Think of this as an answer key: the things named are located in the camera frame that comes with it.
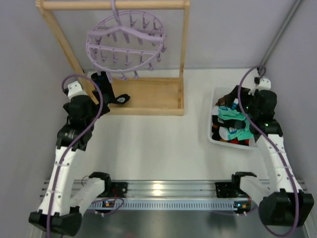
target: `wooden frame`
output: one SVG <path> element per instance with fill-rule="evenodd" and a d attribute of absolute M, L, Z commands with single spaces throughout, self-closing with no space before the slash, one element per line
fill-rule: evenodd
<path fill-rule="evenodd" d="M 35 0 L 36 7 L 56 37 L 68 62 L 78 74 L 84 74 L 76 55 L 59 26 L 53 10 L 111 10 L 110 1 L 46 1 Z M 111 113 L 117 115 L 183 115 L 184 114 L 184 65 L 187 46 L 187 32 L 190 0 L 129 0 L 116 1 L 118 10 L 124 9 L 180 9 L 184 10 L 183 36 L 180 56 L 179 77 L 140 78 L 128 81 L 115 80 L 116 95 L 127 93 L 130 101 L 123 106 L 111 106 Z M 84 90 L 97 104 L 92 94 L 94 86 L 79 79 Z"/>

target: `metal pole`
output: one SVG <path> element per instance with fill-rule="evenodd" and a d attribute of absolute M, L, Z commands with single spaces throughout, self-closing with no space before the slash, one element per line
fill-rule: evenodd
<path fill-rule="evenodd" d="M 269 60 L 269 58 L 273 54 L 275 48 L 277 47 L 282 36 L 284 35 L 287 27 L 289 26 L 291 21 L 294 19 L 295 13 L 298 11 L 298 9 L 300 8 L 300 6 L 302 5 L 303 2 L 304 2 L 304 0 L 296 0 L 294 2 L 293 6 L 291 7 L 290 11 L 288 12 L 286 18 L 284 19 L 281 27 L 279 28 L 277 34 L 275 35 L 273 41 L 271 42 L 268 50 L 266 51 L 266 54 L 264 55 L 264 57 L 261 61 L 261 65 L 266 65 L 267 61 Z"/>

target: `white table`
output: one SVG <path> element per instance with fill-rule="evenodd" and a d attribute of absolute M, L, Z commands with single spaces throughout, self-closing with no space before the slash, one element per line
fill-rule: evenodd
<path fill-rule="evenodd" d="M 254 172 L 260 179 L 267 179 L 258 150 L 223 147 L 207 139 L 214 87 L 233 88 L 246 71 L 186 70 L 184 116 L 101 117 L 95 124 L 87 158 L 76 179 L 93 171 L 109 173 L 112 179 L 119 180 L 219 180 L 231 179 L 236 171 Z M 178 76 L 178 70 L 151 73 L 151 76 Z M 254 76 L 255 71 L 244 86 L 252 87 Z"/>

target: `white plastic bin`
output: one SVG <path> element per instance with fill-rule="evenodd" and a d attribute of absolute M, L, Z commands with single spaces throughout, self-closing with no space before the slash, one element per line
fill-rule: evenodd
<path fill-rule="evenodd" d="M 211 111 L 214 108 L 215 104 L 218 102 L 219 98 L 222 98 L 224 95 L 229 94 L 231 91 L 233 90 L 232 88 L 226 88 L 226 87 L 215 87 L 211 96 L 211 101 L 212 104 L 210 106 L 210 110 L 209 110 L 209 118 L 208 118 L 208 140 L 211 143 L 214 144 L 218 144 L 218 145 L 222 145 L 222 146 L 228 146 L 228 147 L 232 147 L 232 148 L 237 148 L 237 149 L 244 149 L 244 150 L 256 150 L 258 149 L 254 139 L 250 139 L 249 140 L 249 146 L 245 146 L 245 145 L 237 145 L 237 144 L 232 144 L 232 143 L 227 143 L 227 142 L 222 142 L 222 141 L 217 141 L 217 140 L 213 140 L 212 139 L 212 115 L 211 115 Z"/>

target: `teal cloth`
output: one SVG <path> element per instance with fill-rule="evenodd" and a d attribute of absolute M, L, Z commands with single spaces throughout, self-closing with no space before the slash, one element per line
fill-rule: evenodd
<path fill-rule="evenodd" d="M 247 140 L 253 138 L 253 134 L 250 132 L 250 123 L 241 112 L 232 110 L 231 108 L 225 106 L 218 106 L 218 117 L 223 120 L 243 120 L 246 123 L 246 127 L 244 129 L 238 129 L 234 135 L 230 135 L 231 140 L 234 138 L 237 138 L 238 140 Z"/>

